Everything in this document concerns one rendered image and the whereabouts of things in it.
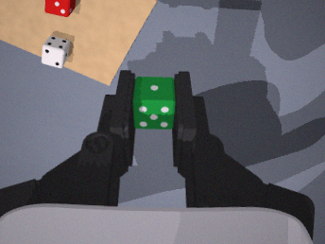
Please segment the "tan mat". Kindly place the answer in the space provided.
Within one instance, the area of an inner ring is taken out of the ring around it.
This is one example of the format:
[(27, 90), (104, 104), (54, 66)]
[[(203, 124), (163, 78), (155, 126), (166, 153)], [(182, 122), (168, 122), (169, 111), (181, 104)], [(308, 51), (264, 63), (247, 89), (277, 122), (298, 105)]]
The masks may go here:
[(70, 41), (63, 65), (110, 86), (157, 0), (76, 0), (69, 17), (45, 0), (0, 0), (0, 40), (42, 56), (49, 36)]

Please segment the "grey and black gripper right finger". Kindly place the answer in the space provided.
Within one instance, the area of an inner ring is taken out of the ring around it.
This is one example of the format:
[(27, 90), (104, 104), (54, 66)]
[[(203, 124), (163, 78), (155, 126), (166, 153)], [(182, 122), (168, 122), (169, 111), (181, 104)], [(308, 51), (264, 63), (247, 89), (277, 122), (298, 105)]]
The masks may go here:
[[(173, 163), (185, 179), (186, 207), (264, 207), (299, 219), (313, 241), (315, 205), (306, 195), (262, 180), (225, 153), (210, 134), (203, 96), (189, 72), (175, 74)], [(194, 187), (194, 192), (193, 192)]]

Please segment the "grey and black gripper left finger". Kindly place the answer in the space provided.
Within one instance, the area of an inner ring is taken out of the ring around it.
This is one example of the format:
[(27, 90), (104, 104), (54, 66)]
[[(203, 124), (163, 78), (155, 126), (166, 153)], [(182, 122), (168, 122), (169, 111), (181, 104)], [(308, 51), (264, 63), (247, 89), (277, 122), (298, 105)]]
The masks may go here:
[(85, 137), (79, 152), (40, 180), (1, 188), (0, 217), (38, 203), (118, 206), (120, 177), (133, 161), (134, 85), (135, 73), (120, 70), (116, 94), (104, 97), (97, 131)]

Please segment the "green die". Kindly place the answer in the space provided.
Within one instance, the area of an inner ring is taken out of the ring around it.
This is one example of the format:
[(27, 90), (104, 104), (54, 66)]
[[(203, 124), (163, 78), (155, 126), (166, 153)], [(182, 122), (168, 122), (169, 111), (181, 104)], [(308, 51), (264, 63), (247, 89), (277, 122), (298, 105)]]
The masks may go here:
[(136, 129), (171, 130), (175, 114), (173, 78), (137, 77), (133, 94)]

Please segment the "white die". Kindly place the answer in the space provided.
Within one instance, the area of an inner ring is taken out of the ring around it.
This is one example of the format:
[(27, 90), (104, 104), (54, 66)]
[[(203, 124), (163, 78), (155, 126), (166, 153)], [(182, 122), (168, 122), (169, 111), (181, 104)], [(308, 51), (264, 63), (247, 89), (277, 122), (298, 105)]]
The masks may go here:
[(43, 44), (42, 63), (62, 68), (69, 53), (70, 41), (49, 36)]

